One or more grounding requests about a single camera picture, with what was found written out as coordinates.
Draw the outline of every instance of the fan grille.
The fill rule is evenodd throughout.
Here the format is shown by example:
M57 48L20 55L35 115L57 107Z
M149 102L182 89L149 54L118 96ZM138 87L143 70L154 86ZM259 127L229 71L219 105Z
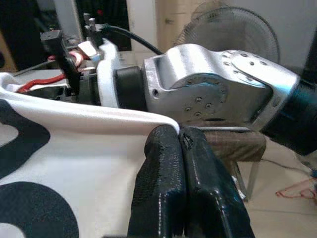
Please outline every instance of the fan grille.
M203 15L206 12L216 10L220 7L229 7L228 0L208 0L200 4L191 16L191 20L195 20L197 17Z
M198 44L211 51L243 50L279 63L279 46L270 25L239 7L206 12L184 27L175 45Z

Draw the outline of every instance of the cable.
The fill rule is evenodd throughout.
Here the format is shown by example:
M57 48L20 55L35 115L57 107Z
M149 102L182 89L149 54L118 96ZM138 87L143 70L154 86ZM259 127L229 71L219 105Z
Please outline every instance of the cable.
M103 27L102 27L102 30L111 31L111 32L115 32L115 33L121 34L123 36L126 36L128 38L131 38L131 39L139 42L140 44L142 44L143 46L147 47L148 49L150 49L151 51L153 51L157 55L162 55L163 54L162 51L157 49L155 46L151 45L149 42L147 42L146 40L144 40L140 36L137 36L136 34L130 32L130 31L126 30L126 29L123 29L121 27L111 26L109 24L104 24Z
M53 62L55 62L55 60L48 60L48 61L46 61L46 62L37 64L37 65L35 65L35 66L26 68L26 69L21 70L21 71L18 71L17 73L12 73L12 75L13 75L13 76L22 75L22 74L27 73L27 72L29 72L29 71L31 71L31 70L37 69L37 68L39 68L39 67L43 67L43 66L48 65L48 64L51 64L51 63L53 63Z
M282 167L282 168L289 169L289 170L295 170L295 171L298 171L298 172L301 172L301 173L304 173L304 174L310 176L310 173L306 172L305 170L301 170L301 169L299 169L299 168L289 167L289 166L286 166L286 165L282 165L282 164L280 164L280 163L278 163L278 162L275 162L275 161L273 161L273 160L261 159L261 161L266 161L266 162L275 164L275 165L277 165L277 166L280 166L280 167Z
M69 52L70 55L74 56L76 61L75 61L75 65L78 68L83 60L84 57L77 52ZM22 87L20 87L16 92L17 93L25 93L27 91L30 90L30 88L32 88L35 85L46 85L46 84L52 84L52 83L56 83L59 82L61 80L65 79L65 75L64 74L60 74L59 76L53 77L53 78L48 78L48 79L36 79L36 80L32 80L26 84L24 84Z

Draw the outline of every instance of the metal leg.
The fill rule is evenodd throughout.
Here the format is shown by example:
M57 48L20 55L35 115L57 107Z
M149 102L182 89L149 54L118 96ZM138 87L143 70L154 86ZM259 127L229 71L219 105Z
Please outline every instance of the metal leg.
M248 182L248 188L246 189L246 186L243 182L243 178L241 176L241 172L240 172L238 163L236 161L232 162L232 168L233 168L234 173L237 177L239 188L240 188L241 192L246 196L244 199L244 201L246 201L246 202L248 202L252 196L253 188L254 188L255 181L256 181L256 178L258 175L258 171L259 171L259 165L260 165L259 162L252 163L250 176L249 176L249 182Z
M248 188L247 188L247 193L245 194L246 198L245 201L248 202L252 196L254 184L257 179L258 171L259 171L259 162L253 162L251 171L250 171L250 176L249 176L249 182L248 182Z
M233 171L237 177L239 188L240 188L241 192L245 195L247 193L247 190L246 190L246 187L244 185L243 178L241 176L241 172L240 172L238 163L236 161L232 161L232 168L233 168Z

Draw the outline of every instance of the white plastic part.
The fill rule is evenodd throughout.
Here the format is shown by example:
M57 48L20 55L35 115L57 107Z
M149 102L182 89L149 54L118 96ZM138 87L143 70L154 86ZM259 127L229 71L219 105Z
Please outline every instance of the white plastic part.
M5 90L9 84L14 78L0 73L0 99L44 126L50 140L0 179L0 185L29 181L55 190L73 210L80 237L125 236L145 141L159 125L171 125L178 132L177 122L151 113L13 93Z
M26 238L18 227L8 223L0 223L0 237Z
M104 44L99 46L104 52L104 59L97 67L98 89L101 105L104 107L118 108L113 72L121 68L117 46L104 39Z

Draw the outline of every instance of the tiled floor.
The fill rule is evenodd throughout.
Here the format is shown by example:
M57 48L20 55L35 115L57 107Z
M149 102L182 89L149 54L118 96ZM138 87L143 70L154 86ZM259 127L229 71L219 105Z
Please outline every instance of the tiled floor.
M287 148L268 141L265 159L300 168L309 172ZM239 163L245 182L251 164ZM261 162L253 196L246 208L256 238L313 238L317 237L317 206L303 198L281 198L275 193L308 179L304 173Z

